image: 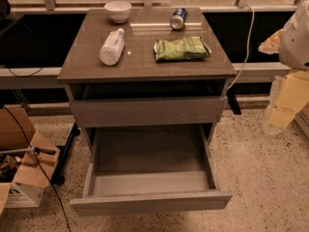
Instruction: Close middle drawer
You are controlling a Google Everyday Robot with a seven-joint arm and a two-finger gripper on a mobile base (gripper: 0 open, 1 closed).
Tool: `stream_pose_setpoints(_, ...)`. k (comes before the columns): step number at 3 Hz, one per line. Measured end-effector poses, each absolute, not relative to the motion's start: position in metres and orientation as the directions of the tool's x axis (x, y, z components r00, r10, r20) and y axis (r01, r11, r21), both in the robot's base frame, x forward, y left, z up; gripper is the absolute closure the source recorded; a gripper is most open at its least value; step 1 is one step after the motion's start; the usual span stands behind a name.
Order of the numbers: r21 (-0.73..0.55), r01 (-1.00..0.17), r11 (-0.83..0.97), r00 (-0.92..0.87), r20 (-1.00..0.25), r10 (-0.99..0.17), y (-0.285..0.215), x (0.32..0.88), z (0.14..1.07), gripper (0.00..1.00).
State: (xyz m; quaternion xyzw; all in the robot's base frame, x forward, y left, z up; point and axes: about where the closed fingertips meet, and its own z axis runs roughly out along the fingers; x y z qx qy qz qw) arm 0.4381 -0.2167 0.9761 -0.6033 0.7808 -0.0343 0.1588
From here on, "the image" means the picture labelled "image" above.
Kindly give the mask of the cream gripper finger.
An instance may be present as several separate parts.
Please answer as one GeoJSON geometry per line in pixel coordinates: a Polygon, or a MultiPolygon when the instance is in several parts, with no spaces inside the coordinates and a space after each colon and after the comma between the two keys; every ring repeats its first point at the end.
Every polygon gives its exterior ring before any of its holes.
{"type": "Polygon", "coordinates": [[[282,30],[278,30],[260,44],[258,50],[264,54],[278,54],[282,30]]]}
{"type": "Polygon", "coordinates": [[[287,128],[309,102],[309,72],[291,72],[276,76],[271,84],[269,104],[262,128],[267,135],[276,135],[287,128]]]}

